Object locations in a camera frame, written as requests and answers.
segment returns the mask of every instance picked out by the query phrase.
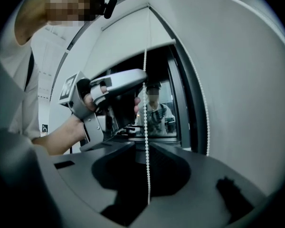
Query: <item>white t-shirt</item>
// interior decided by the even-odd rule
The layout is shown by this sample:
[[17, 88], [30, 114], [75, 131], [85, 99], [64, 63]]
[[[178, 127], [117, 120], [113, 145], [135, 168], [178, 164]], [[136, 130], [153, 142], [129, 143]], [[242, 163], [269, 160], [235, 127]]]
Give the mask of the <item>white t-shirt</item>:
[[25, 89], [28, 75], [29, 58], [31, 55], [31, 39], [20, 46], [15, 37], [15, 20], [17, 7], [0, 34], [0, 62], [3, 68], [25, 92], [25, 98], [20, 104], [9, 127], [12, 133], [20, 133], [30, 140], [40, 137], [38, 122], [38, 69], [34, 66], [29, 84]]
[[[162, 111], [162, 107], [164, 108], [163, 114], [159, 114], [160, 117], [156, 118], [156, 116], [152, 117], [152, 113], [156, 111]], [[157, 104], [157, 109], [153, 110], [150, 106], [150, 103], [147, 104], [147, 121], [148, 121], [148, 134], [151, 135], [166, 135], [167, 130], [165, 126], [165, 118], [172, 117], [174, 118], [171, 110], [169, 107], [167, 107], [165, 104]], [[143, 120], [143, 107], [139, 109], [139, 119], [138, 123], [141, 126], [144, 126], [144, 120]]]

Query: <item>shoulder strap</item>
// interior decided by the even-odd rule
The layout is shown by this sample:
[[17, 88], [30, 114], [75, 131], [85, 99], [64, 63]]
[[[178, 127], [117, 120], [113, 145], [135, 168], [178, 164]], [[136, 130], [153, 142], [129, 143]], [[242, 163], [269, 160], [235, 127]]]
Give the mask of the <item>shoulder strap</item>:
[[35, 60], [34, 60], [34, 55], [33, 55], [33, 52], [30, 54], [30, 58], [29, 58], [29, 63], [28, 63], [28, 76], [27, 76], [27, 81], [25, 83], [25, 89], [27, 88], [28, 84], [29, 84], [29, 80], [32, 76], [32, 73], [33, 73], [33, 69], [34, 69], [34, 64], [35, 64]]

